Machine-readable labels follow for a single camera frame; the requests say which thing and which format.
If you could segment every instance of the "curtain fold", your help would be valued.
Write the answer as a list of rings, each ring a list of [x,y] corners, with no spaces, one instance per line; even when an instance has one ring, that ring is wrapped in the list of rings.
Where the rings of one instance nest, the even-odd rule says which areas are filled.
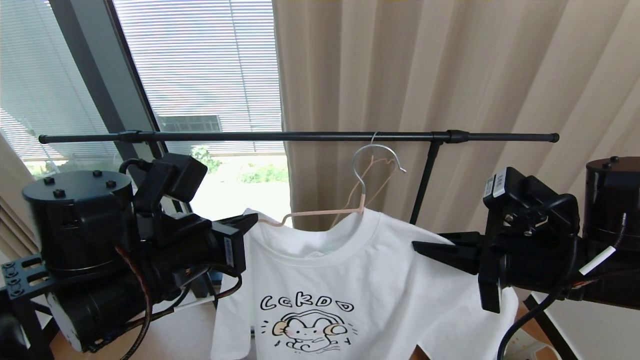
[[[33,176],[0,136],[0,252],[14,260],[38,252],[22,189]]]
[[[484,182],[505,166],[582,203],[589,160],[640,154],[640,0],[274,0],[274,15],[286,131],[561,135],[443,145],[417,223],[431,231],[483,231]],[[341,208],[362,145],[287,143],[292,210]],[[387,145],[408,173],[369,207],[408,221],[429,144]],[[370,170],[370,196],[392,167]]]

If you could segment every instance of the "wooden floor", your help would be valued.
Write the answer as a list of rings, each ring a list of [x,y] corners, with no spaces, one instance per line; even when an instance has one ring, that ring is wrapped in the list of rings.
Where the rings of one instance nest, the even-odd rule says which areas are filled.
[[[186,302],[194,299],[193,295],[189,295]],[[162,310],[165,306],[162,304],[155,306],[154,312]],[[518,310],[518,316],[522,316],[526,312],[527,309],[522,305]],[[202,304],[185,309],[179,315],[169,315],[154,321],[149,328],[147,337],[131,359],[208,360],[209,352],[211,351],[214,316],[215,309],[213,305]],[[524,329],[537,340],[549,343],[548,338],[535,321],[527,323]],[[56,360],[119,359],[127,352],[137,335],[137,331],[130,331],[96,354],[84,354],[74,351],[62,334],[59,333],[51,343],[51,350]],[[541,350],[538,353],[538,360],[557,360],[551,351],[545,353],[547,351],[548,349]],[[420,348],[416,348],[410,360],[425,359],[429,358]]]

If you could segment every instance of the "hanger hook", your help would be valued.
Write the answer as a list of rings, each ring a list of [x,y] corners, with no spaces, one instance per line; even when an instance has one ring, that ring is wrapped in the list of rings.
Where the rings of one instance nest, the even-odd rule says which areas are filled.
[[[394,156],[394,159],[396,160],[396,165],[397,165],[398,169],[400,171],[402,171],[402,172],[406,172],[406,170],[400,165],[400,159],[398,159],[398,155],[390,147],[388,147],[386,145],[381,145],[381,144],[378,144],[378,143],[370,143],[369,145],[365,145],[365,146],[359,148],[355,153],[353,153],[353,160],[351,160],[351,167],[353,168],[353,173],[356,174],[356,177],[358,178],[358,181],[362,185],[362,195],[365,195],[367,193],[367,185],[364,183],[364,180],[362,179],[362,177],[360,177],[360,174],[358,174],[358,171],[356,170],[356,159],[357,159],[358,154],[360,153],[360,151],[362,151],[362,150],[364,150],[364,149],[366,149],[368,147],[381,147],[383,149],[388,150]]]

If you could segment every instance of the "cartoon graphic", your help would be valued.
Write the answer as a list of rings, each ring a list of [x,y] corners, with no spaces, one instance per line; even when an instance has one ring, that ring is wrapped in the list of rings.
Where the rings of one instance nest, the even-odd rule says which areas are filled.
[[[273,326],[273,335],[285,335],[293,341],[287,347],[304,352],[321,354],[326,351],[340,350],[338,341],[330,336],[347,333],[344,321],[334,314],[318,309],[302,313],[289,313]]]

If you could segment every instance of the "neckline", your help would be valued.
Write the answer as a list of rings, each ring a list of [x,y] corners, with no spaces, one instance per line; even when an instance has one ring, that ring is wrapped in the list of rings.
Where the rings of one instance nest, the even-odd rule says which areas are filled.
[[[336,226],[327,231],[304,231],[292,227],[274,227],[265,223],[258,223],[258,231],[253,235],[261,251],[269,257],[292,266],[330,266],[351,257],[358,252],[373,237],[380,221],[380,213],[366,209],[364,213],[352,213],[343,218]],[[268,245],[268,242],[281,238],[304,238],[305,236],[345,236],[349,238],[337,249],[315,258],[301,258],[284,254]]]

